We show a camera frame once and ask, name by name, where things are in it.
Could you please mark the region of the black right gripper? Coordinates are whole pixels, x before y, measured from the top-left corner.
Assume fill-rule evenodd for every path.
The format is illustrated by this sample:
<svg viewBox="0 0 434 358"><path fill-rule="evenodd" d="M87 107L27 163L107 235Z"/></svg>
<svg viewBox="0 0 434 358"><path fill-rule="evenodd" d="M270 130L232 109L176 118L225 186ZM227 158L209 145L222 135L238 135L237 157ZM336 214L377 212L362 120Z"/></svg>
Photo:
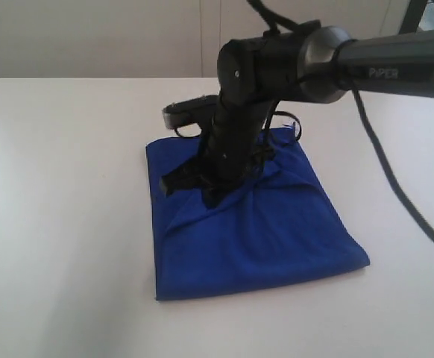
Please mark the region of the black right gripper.
<svg viewBox="0 0 434 358"><path fill-rule="evenodd" d="M271 153L258 136L280 101L308 102L298 59L308 25L286 33L233 39L218 53L220 92L210 129L204 132L198 159L190 158L160 178L169 197L176 191L202 189L207 209L214 209Z"/></svg>

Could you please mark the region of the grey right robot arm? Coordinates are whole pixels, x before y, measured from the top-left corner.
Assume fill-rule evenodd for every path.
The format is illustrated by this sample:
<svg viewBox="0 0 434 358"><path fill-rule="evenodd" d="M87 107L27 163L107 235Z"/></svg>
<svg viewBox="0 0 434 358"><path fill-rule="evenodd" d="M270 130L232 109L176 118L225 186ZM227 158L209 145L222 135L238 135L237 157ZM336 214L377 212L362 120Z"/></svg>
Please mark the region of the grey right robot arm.
<svg viewBox="0 0 434 358"><path fill-rule="evenodd" d="M434 31L354 40L335 26L225 44L220 91L170 104L166 127L201 129L197 153L163 175L165 195L199 189L217 206L274 157L269 125L282 101L330 104L350 90L434 98Z"/></svg>

